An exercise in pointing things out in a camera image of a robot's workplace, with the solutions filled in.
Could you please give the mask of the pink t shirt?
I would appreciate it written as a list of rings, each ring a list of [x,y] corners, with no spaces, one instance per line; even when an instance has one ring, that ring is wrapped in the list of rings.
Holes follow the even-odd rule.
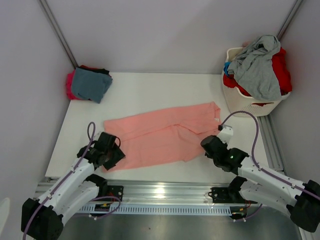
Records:
[[[125,154],[111,171],[193,160],[204,154],[201,141],[219,133],[220,113],[208,102],[106,120],[104,130],[120,138]]]

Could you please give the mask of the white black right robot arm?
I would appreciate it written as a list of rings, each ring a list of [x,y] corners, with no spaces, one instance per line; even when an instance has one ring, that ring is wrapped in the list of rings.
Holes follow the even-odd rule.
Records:
[[[307,232],[317,230],[320,223],[320,185],[317,182],[303,182],[258,166],[252,156],[238,148],[228,148],[227,143],[214,135],[203,139],[200,145],[216,167],[235,174],[225,193],[211,190],[209,196],[214,201],[263,204],[283,213]]]

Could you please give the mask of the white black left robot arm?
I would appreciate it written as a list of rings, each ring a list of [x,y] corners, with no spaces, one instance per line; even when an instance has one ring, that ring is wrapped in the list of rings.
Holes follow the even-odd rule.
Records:
[[[22,238],[56,240],[64,226],[84,205],[91,201],[106,201],[110,206],[122,202],[123,189],[110,186],[95,174],[107,170],[125,158],[119,137],[102,132],[97,139],[90,136],[67,172],[37,199],[28,198],[22,205]]]

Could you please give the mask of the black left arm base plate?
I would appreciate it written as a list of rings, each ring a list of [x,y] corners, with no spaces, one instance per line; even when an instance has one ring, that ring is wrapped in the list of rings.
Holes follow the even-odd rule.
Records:
[[[106,189],[106,196],[117,197],[120,201],[123,200],[124,187],[122,185],[109,185]]]

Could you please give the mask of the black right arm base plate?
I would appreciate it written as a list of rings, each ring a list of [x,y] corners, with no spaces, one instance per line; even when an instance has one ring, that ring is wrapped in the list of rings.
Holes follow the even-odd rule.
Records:
[[[218,204],[241,204],[244,202],[239,192],[229,187],[212,187],[208,195],[212,198],[213,203]]]

